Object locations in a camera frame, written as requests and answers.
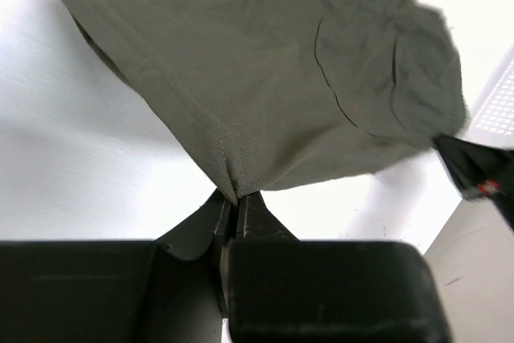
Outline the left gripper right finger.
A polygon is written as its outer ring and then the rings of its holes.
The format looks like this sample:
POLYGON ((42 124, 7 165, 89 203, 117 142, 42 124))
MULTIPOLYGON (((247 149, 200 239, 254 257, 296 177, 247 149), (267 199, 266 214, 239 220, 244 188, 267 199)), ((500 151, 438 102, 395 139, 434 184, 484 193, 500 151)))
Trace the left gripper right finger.
POLYGON ((300 241, 260 194, 239 203, 227 256, 234 342, 449 342, 431 271, 394 241, 300 241))

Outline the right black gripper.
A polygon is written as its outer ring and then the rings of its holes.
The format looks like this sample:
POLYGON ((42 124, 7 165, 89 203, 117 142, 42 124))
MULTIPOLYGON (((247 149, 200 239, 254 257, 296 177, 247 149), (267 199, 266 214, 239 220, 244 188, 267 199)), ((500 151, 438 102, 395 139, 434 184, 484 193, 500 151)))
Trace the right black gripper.
POLYGON ((442 135, 433 140, 462 199, 487 199, 513 228, 513 151, 442 135))

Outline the olive green shorts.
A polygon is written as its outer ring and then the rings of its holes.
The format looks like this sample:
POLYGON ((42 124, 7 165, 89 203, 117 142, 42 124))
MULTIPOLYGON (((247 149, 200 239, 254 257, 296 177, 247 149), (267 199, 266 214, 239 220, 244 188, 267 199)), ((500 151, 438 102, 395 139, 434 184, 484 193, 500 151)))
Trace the olive green shorts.
POLYGON ((467 119, 443 16, 416 0, 61 0, 231 201, 370 174, 467 119))

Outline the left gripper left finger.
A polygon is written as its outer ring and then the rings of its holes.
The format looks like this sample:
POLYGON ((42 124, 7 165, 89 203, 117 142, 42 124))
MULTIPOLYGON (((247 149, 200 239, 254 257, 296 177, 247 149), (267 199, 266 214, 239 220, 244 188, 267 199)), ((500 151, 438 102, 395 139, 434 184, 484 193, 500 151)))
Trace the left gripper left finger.
POLYGON ((155 240, 2 242, 2 341, 220 341, 230 213, 214 192, 155 240))

